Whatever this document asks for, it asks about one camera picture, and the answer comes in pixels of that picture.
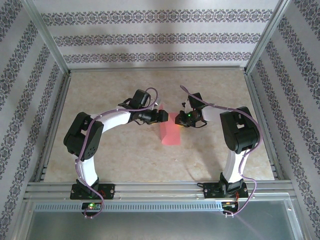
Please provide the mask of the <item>pink paper sheet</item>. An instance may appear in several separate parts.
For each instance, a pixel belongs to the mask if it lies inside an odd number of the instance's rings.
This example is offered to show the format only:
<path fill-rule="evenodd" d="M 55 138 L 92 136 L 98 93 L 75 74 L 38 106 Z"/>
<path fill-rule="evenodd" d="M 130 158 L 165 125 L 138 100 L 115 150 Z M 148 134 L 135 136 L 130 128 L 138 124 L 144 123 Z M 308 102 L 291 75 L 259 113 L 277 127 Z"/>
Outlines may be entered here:
<path fill-rule="evenodd" d="M 159 124 L 161 143 L 165 146 L 178 146 L 181 144 L 181 127 L 175 124 L 178 112 L 170 112 L 168 121 Z"/>

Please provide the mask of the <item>grey metal sheet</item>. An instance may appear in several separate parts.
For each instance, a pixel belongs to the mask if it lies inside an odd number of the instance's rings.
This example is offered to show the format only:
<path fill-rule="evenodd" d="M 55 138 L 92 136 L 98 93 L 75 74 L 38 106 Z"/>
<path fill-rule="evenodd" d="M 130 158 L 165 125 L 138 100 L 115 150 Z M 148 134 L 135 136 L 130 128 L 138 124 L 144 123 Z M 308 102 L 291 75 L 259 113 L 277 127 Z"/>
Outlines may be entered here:
<path fill-rule="evenodd" d="M 253 201 L 235 217 L 217 211 L 107 211 L 89 220 L 66 206 L 41 204 L 26 240 L 304 240 L 283 200 Z"/>

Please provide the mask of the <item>circuit board with green light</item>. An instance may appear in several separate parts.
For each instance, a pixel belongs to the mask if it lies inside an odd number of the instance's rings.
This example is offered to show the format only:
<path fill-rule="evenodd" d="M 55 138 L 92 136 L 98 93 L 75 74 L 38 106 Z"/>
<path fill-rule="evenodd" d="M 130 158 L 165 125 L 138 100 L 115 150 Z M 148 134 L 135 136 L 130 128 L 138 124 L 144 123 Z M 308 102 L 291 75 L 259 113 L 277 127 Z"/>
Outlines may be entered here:
<path fill-rule="evenodd" d="M 82 210 L 98 211 L 101 209 L 101 203 L 99 202 L 84 202 L 81 206 Z"/>

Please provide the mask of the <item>aluminium table edge rail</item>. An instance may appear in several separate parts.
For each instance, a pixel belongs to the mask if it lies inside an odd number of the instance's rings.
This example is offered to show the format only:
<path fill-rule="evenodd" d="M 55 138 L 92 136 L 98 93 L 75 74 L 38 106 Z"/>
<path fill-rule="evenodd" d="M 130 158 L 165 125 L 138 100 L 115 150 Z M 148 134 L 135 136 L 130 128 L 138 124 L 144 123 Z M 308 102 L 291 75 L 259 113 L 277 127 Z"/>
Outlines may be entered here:
<path fill-rule="evenodd" d="M 244 79 L 248 88 L 248 92 L 252 101 L 253 109 L 255 111 L 255 115 L 257 121 L 261 127 L 261 135 L 263 137 L 263 144 L 266 149 L 267 156 L 269 158 L 269 162 L 271 165 L 273 176 L 276 180 L 287 180 L 286 175 L 283 173 L 275 146 L 273 144 L 268 125 L 264 116 L 263 108 L 261 106 L 261 102 L 257 91 L 255 89 L 255 85 L 253 80 L 249 74 L 244 72 Z"/>
<path fill-rule="evenodd" d="M 116 68 L 75 68 L 70 69 L 70 73 L 86 72 L 155 72 L 155 71 L 242 71 L 245 67 L 240 66 L 181 66 L 181 67 L 116 67 Z"/>
<path fill-rule="evenodd" d="M 43 171 L 47 168 L 53 144 L 55 141 L 59 121 L 62 115 L 63 106 L 66 100 L 68 88 L 70 85 L 71 73 L 67 73 L 61 81 L 56 95 L 55 103 L 52 108 L 51 116 L 48 122 L 48 128 L 44 139 L 44 145 L 38 157 L 32 178 L 30 182 L 41 182 L 44 179 Z"/>

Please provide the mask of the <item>aluminium mounting rail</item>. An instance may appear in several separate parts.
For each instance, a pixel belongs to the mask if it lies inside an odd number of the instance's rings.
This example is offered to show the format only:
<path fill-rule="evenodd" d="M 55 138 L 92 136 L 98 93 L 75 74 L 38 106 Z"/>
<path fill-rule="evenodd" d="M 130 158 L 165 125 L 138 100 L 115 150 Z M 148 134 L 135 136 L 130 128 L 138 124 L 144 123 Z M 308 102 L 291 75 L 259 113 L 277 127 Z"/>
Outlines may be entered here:
<path fill-rule="evenodd" d="M 122 202 L 146 201 L 202 201 L 204 193 L 196 182 L 187 181 L 142 181 L 115 182 L 114 200 Z M 72 182 L 30 182 L 23 200 L 58 201 L 70 199 Z M 259 180 L 253 199 L 262 197 L 297 197 L 289 180 Z"/>

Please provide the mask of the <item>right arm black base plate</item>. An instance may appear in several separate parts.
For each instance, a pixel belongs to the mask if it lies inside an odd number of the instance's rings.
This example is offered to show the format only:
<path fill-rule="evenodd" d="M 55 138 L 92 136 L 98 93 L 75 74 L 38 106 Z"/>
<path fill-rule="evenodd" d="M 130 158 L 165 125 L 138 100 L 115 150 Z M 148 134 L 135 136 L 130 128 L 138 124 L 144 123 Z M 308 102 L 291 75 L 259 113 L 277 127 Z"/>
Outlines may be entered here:
<path fill-rule="evenodd" d="M 208 182 L 203 183 L 203 194 L 205 199 L 248 198 L 247 185 L 243 181 L 235 183 Z"/>

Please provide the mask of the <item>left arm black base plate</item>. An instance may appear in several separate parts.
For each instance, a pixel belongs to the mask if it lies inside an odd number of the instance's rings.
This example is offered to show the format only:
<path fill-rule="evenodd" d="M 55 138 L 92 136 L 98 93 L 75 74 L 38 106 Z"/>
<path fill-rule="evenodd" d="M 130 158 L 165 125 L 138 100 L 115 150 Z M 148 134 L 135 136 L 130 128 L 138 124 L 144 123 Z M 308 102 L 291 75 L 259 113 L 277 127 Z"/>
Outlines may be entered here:
<path fill-rule="evenodd" d="M 95 190 L 104 200 L 113 200 L 115 194 L 115 185 L 111 183 L 100 183 Z M 100 197 L 92 190 L 82 184 L 73 184 L 70 192 L 71 200 L 99 200 Z"/>

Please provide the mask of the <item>aluminium frame post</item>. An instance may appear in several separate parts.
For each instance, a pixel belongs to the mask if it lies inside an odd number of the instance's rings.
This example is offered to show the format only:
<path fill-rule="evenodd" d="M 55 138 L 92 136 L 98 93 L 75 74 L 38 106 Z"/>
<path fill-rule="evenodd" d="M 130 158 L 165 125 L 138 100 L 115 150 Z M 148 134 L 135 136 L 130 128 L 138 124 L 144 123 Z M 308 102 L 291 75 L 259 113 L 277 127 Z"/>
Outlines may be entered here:
<path fill-rule="evenodd" d="M 71 70 L 67 66 L 66 61 L 63 58 L 54 38 L 52 37 L 45 21 L 42 18 L 42 15 L 38 11 L 36 5 L 34 4 L 33 0 L 20 0 L 23 7 L 27 11 L 30 19 L 32 20 L 33 24 L 35 25 L 37 31 L 39 32 L 42 40 L 47 45 L 48 49 L 50 50 L 53 58 L 57 62 L 61 71 L 67 75 L 70 74 Z"/>
<path fill-rule="evenodd" d="M 244 67 L 244 73 L 248 75 L 252 72 L 253 68 L 255 67 L 257 61 L 259 60 L 261 54 L 263 53 L 267 43 L 271 39 L 274 31 L 276 30 L 281 18 L 285 14 L 288 5 L 290 4 L 291 0 L 279 0 L 271 17 L 268 21 L 267 25 L 265 26 L 260 39 L 255 46 L 248 63 Z"/>

